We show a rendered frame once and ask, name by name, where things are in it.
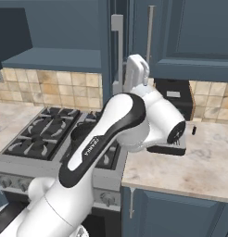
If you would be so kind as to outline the narrow blue cabinet door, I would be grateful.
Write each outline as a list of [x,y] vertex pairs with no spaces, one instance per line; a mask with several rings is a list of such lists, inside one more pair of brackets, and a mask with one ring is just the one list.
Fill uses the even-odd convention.
[[118,33],[111,30],[111,16],[123,15],[123,73],[129,54],[129,4],[129,0],[98,0],[103,103],[114,94],[112,84],[118,79]]

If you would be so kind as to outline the blue base cabinet door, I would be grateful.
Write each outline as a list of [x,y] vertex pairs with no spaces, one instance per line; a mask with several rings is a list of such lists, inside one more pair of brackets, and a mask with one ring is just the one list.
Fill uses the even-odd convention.
[[224,205],[211,237],[228,237],[228,204]]
[[224,208],[220,202],[122,188],[122,237],[210,237]]

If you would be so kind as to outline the blue wall cabinet door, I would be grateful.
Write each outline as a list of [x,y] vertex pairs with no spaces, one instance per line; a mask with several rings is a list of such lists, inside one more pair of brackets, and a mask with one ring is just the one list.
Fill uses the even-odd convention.
[[228,0],[132,0],[130,50],[145,59],[148,6],[152,78],[228,82]]

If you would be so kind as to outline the black coffee machine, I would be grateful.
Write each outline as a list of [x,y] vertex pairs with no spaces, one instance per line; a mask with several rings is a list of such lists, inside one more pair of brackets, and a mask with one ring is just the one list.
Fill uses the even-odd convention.
[[[195,99],[189,81],[154,79],[156,89],[190,121],[195,111]],[[157,144],[147,149],[150,153],[183,156],[186,151],[185,134],[173,144]]]

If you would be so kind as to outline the blue range hood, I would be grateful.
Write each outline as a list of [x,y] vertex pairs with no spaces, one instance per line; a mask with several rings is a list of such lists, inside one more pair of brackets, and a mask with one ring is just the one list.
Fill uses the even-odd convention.
[[101,70],[91,1],[0,0],[0,69]]

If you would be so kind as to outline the steel gas hob stove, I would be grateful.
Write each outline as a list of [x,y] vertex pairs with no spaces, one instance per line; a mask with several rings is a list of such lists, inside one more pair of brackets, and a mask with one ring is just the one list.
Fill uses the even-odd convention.
[[[53,177],[60,166],[78,148],[100,118],[98,112],[47,107],[35,116],[0,152],[0,178],[12,183],[0,190],[9,202],[28,202],[28,190],[23,192],[20,179],[32,181],[36,177]],[[120,183],[126,152],[113,143],[98,161],[94,172],[95,203],[104,205],[102,193],[115,197],[114,206],[120,207]]]

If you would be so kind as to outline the black oven door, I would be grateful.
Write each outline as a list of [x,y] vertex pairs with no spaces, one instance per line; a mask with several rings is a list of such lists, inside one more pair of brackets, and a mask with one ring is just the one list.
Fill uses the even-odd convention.
[[[28,205],[14,201],[0,206],[0,237],[16,237],[15,231],[26,217]],[[120,207],[94,203],[82,226],[88,237],[121,237]]]

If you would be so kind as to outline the grey stove knob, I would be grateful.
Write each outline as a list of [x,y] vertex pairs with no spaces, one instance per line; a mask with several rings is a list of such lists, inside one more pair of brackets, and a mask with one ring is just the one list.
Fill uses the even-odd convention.
[[1,177],[0,178],[0,184],[3,188],[9,187],[11,185],[12,181],[8,177]]
[[106,206],[113,206],[115,204],[115,197],[111,193],[102,193],[100,198]]
[[23,191],[26,192],[29,188],[31,181],[27,179],[20,179],[18,181],[19,188]]

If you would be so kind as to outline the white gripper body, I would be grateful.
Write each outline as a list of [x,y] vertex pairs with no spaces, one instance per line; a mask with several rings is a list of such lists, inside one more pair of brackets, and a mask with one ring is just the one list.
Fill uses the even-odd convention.
[[140,55],[128,56],[123,91],[129,92],[139,84],[147,86],[149,72],[150,70],[147,62]]

